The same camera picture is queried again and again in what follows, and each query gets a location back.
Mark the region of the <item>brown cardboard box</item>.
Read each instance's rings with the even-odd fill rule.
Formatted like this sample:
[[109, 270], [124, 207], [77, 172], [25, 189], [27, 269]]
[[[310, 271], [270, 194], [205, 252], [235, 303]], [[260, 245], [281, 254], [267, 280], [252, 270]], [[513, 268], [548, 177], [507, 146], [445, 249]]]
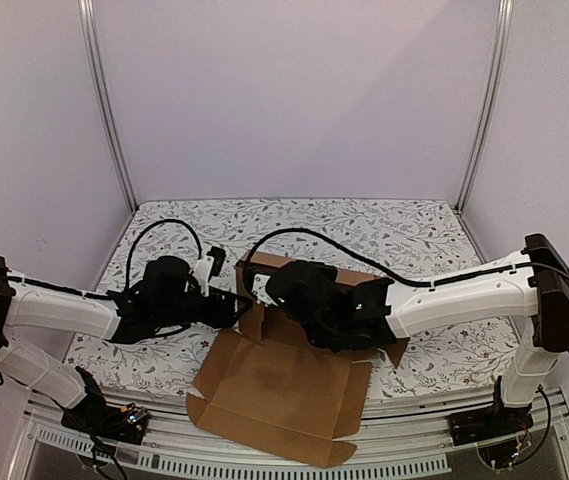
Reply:
[[[289, 262], [282, 256], [244, 255], [236, 264], [237, 291], [249, 297], [257, 273]], [[341, 287], [382, 278], [333, 267]], [[199, 429], [288, 460], [319, 468], [344, 464], [357, 447], [373, 360], [387, 354], [398, 365], [407, 339], [381, 349], [342, 351], [312, 346], [303, 328], [281, 309], [254, 301], [237, 330], [218, 333], [187, 398]]]

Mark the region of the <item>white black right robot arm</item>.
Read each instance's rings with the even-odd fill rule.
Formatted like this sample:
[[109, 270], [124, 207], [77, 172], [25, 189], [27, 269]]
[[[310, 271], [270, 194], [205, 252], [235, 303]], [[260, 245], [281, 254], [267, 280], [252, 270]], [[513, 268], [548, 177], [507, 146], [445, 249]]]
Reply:
[[560, 354], [569, 351], [569, 268], [542, 234], [523, 249], [448, 277], [411, 280], [388, 273], [341, 287], [337, 271], [292, 261], [248, 283], [262, 303], [281, 309], [309, 343], [340, 351], [381, 349], [417, 333], [494, 317], [526, 317], [529, 324], [501, 376], [495, 403], [481, 427], [501, 436], [531, 404]]

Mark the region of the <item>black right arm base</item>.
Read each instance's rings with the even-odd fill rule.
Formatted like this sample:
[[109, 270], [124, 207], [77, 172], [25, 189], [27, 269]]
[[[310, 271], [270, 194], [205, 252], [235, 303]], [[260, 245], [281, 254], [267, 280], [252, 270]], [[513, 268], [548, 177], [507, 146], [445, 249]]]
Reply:
[[528, 447], [533, 426], [531, 405], [506, 407], [501, 398], [501, 380], [495, 382], [488, 406], [453, 413], [447, 417], [454, 446], [477, 444], [477, 453], [492, 470], [512, 468], [524, 447]]

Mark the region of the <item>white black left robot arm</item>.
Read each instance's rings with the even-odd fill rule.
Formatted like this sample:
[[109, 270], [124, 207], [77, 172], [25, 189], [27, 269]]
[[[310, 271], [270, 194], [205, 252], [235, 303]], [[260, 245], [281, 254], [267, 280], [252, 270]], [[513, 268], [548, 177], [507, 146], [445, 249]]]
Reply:
[[0, 256], [0, 373], [73, 409], [90, 433], [105, 433], [113, 415], [99, 401], [101, 391], [92, 377], [20, 339], [16, 328], [81, 333], [117, 345], [170, 336], [196, 323], [231, 328], [252, 301], [211, 286], [220, 268], [211, 255], [195, 265], [162, 256], [147, 263], [134, 285], [98, 294], [17, 274]]

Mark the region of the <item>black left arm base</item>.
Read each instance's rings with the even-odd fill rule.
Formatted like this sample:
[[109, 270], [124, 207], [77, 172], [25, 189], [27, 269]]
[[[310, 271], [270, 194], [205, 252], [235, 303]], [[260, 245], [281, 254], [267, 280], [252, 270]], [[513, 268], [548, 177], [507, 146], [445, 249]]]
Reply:
[[109, 406], [92, 375], [81, 367], [75, 370], [84, 381], [85, 396], [77, 406], [62, 408], [61, 424], [98, 438], [141, 445], [150, 420], [149, 410], [135, 403]]

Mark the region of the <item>floral patterned table mat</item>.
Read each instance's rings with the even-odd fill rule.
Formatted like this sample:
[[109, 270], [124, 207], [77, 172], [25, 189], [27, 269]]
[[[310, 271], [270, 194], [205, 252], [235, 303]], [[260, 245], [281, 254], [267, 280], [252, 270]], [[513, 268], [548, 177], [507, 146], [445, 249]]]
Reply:
[[[119, 290], [163, 254], [195, 261], [218, 246], [227, 258], [217, 287], [235, 287], [236, 261], [252, 247], [265, 253], [362, 270], [358, 255], [408, 278], [451, 274], [479, 264], [450, 207], [432, 200], [244, 199], [148, 202], [134, 215], [100, 282]], [[215, 332], [195, 325], [167, 338], [117, 346], [76, 335], [65, 362], [103, 386], [154, 396], [191, 388]], [[373, 360], [369, 397], [413, 397], [491, 386], [517, 345], [505, 319], [444, 326], [414, 336], [398, 365]]]

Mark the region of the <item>front aluminium rail frame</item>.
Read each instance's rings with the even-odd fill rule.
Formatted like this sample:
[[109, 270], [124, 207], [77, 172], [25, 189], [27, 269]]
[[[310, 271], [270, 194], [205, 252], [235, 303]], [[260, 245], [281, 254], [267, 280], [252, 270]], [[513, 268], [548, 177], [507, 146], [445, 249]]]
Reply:
[[491, 388], [301, 404], [222, 390], [109, 390], [145, 414], [136, 437], [88, 434], [34, 394], [9, 479], [569, 479], [569, 409], [547, 388], [517, 414]]

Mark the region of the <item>left rear aluminium frame post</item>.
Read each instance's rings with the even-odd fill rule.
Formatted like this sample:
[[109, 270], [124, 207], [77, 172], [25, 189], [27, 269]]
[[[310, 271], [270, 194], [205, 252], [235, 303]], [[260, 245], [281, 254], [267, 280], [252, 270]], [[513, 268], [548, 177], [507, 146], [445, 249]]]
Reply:
[[109, 94], [108, 82], [100, 48], [95, 15], [95, 2], [91, 0], [79, 0], [78, 9], [89, 72], [105, 133], [107, 147], [125, 204], [131, 213], [135, 213], [139, 208], [139, 201], [135, 194], [132, 177], [126, 163]]

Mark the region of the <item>aluminium frame post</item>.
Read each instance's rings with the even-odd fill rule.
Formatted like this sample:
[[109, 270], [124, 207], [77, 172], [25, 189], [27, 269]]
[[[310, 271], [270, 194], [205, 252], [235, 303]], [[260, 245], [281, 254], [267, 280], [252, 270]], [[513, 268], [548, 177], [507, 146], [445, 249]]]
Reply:
[[501, 0], [498, 4], [488, 77], [466, 168], [454, 204], [454, 210], [459, 216], [464, 215], [469, 205], [480, 162], [489, 136], [508, 49], [513, 7], [513, 0]]
[[135, 213], [139, 208], [139, 201], [135, 194], [132, 177], [126, 163], [109, 94], [108, 82], [100, 48], [95, 15], [95, 2], [91, 0], [79, 0], [78, 9], [89, 72], [105, 133], [107, 147], [125, 204], [131, 213]]

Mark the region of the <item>right rear aluminium frame post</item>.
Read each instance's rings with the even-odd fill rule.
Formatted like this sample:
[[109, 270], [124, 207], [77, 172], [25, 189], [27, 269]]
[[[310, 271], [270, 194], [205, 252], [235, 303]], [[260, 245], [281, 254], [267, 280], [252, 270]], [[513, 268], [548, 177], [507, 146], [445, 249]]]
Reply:
[[464, 215], [469, 205], [480, 162], [489, 136], [508, 49], [513, 7], [513, 0], [501, 0], [498, 4], [488, 77], [466, 168], [454, 204], [454, 210], [459, 216]]

